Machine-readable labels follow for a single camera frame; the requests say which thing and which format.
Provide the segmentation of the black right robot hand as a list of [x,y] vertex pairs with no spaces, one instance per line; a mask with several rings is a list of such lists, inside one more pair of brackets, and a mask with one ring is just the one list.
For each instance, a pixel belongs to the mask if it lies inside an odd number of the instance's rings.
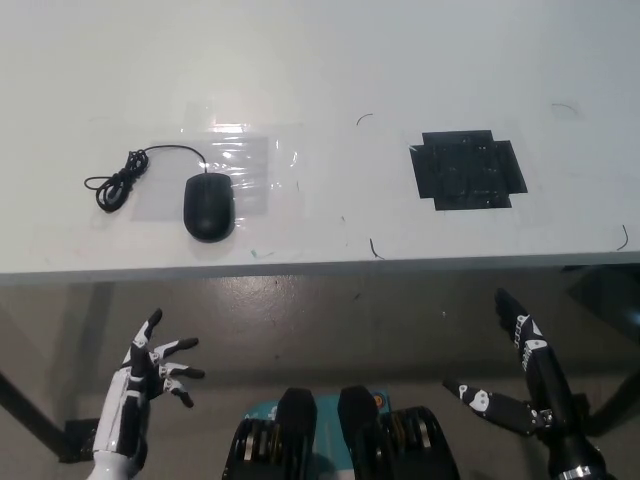
[[530,399],[519,401],[452,379],[443,386],[485,421],[540,440],[549,453],[550,478],[605,479],[606,462],[584,433],[564,372],[534,317],[502,288],[494,299],[501,328],[516,349]]

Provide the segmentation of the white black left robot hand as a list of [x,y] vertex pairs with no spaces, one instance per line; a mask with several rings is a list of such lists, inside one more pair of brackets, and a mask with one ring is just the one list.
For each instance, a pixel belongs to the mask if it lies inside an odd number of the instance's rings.
[[152,346],[152,334],[162,316],[158,309],[142,324],[112,376],[94,437],[95,452],[128,459],[138,455],[145,443],[150,402],[165,393],[179,398],[187,408],[194,406],[181,379],[201,380],[205,372],[168,358],[196,347],[199,340],[192,337]]

